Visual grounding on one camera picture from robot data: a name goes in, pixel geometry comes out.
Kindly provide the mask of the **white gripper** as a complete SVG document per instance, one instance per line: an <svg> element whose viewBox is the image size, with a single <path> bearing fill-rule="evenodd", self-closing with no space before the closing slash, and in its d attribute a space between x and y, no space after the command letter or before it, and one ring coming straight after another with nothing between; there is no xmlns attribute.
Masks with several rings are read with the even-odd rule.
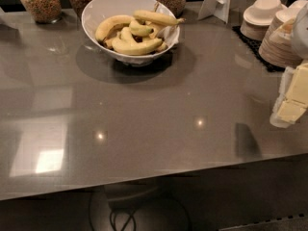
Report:
<svg viewBox="0 0 308 231"><path fill-rule="evenodd" d="M286 67L278 93L269 122L278 128L288 128L308 107L308 64L301 64L295 70Z"/></svg>

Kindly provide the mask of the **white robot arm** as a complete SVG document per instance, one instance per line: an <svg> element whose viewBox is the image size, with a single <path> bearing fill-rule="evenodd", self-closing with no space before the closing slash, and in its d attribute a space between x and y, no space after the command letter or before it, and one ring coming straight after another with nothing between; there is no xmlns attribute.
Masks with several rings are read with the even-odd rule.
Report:
<svg viewBox="0 0 308 231"><path fill-rule="evenodd" d="M279 95L269 122L280 128L295 124L308 110L308 5L291 20L292 49L303 59L296 68L287 67L282 74Z"/></svg>

